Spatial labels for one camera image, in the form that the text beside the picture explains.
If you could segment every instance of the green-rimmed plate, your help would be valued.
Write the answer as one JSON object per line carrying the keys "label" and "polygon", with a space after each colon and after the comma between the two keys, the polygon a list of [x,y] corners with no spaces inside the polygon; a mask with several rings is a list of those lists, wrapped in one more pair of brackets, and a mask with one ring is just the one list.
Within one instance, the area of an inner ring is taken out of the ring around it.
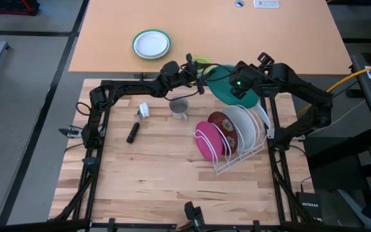
{"label": "green-rimmed plate", "polygon": [[161,58],[168,53],[170,48],[170,37],[161,30],[145,30],[137,34],[133,40],[134,52],[144,59]]}
{"label": "green-rimmed plate", "polygon": [[[232,65],[223,65],[223,67],[230,70],[230,72],[234,70],[234,66]],[[228,72],[225,68],[217,66],[210,71],[214,73],[208,78],[207,85],[214,96],[228,105],[242,105],[247,109],[257,105],[259,97],[252,90],[247,91],[242,99],[236,98],[230,92],[232,88],[232,86],[229,84],[230,77],[224,78],[219,81],[210,81],[230,74],[230,72]]]}

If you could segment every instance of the black box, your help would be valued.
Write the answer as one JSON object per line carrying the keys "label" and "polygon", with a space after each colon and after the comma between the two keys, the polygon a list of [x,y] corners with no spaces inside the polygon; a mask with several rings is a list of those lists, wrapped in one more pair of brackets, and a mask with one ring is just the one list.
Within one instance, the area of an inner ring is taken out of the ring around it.
{"label": "black box", "polygon": [[320,195],[317,193],[296,193],[301,206],[316,220],[322,221]]}
{"label": "black box", "polygon": [[37,0],[0,0],[0,14],[36,15]]}

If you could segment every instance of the mug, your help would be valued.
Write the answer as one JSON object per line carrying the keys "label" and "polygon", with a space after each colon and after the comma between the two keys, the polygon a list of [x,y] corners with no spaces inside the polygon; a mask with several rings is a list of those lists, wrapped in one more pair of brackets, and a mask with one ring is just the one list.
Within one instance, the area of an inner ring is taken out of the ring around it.
{"label": "mug", "polygon": [[188,120],[187,110],[189,107],[188,100],[185,98],[171,101],[168,106],[170,107],[173,118],[180,120]]}

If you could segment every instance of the green plate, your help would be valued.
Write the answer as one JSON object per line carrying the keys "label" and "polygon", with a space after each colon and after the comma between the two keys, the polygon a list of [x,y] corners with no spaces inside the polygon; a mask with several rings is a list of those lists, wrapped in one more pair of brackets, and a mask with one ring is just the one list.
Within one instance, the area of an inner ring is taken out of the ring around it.
{"label": "green plate", "polygon": [[[234,69],[232,65],[223,65],[231,72]],[[219,81],[209,81],[210,79],[217,79],[230,74],[226,69],[222,67],[215,67],[212,71],[216,71],[212,76],[210,76],[207,80],[207,85],[218,99],[228,105],[242,105],[247,109],[254,107],[257,105],[259,97],[252,91],[249,90],[246,92],[245,96],[242,99],[236,98],[233,94],[231,94],[230,90],[232,86],[229,84],[230,77],[224,78]]]}
{"label": "green plate", "polygon": [[[210,61],[204,57],[193,57],[193,61],[198,62],[200,64],[208,64]],[[201,74],[203,72],[203,69],[197,70],[198,74]]]}

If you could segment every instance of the white plate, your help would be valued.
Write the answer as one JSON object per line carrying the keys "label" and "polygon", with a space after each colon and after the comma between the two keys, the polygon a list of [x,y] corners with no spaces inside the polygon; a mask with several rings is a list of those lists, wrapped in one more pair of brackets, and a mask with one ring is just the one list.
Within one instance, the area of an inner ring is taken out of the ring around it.
{"label": "white plate", "polygon": [[228,106],[222,111],[241,132],[241,135],[238,134],[238,140],[239,143],[244,141],[244,147],[239,148],[239,151],[250,151],[254,147],[256,133],[250,117],[238,106]]}
{"label": "white plate", "polygon": [[247,116],[249,116],[249,118],[250,118],[250,120],[251,120],[251,122],[254,126],[254,143],[253,143],[253,145],[255,145],[257,143],[257,139],[260,138],[260,127],[258,126],[257,120],[255,119],[255,117],[258,118],[258,116],[256,115],[255,112],[253,112],[251,110],[248,110],[244,106],[240,106],[240,105],[237,105],[237,106],[240,109],[242,109]]}
{"label": "white plate", "polygon": [[165,55],[170,47],[169,39],[161,32],[146,32],[134,40],[135,53],[145,59],[156,59]]}
{"label": "white plate", "polygon": [[267,125],[267,127],[270,129],[270,119],[269,116],[264,111],[263,107],[260,106],[260,104],[255,105],[253,108],[254,112],[257,113],[257,115],[263,120],[263,122]]}

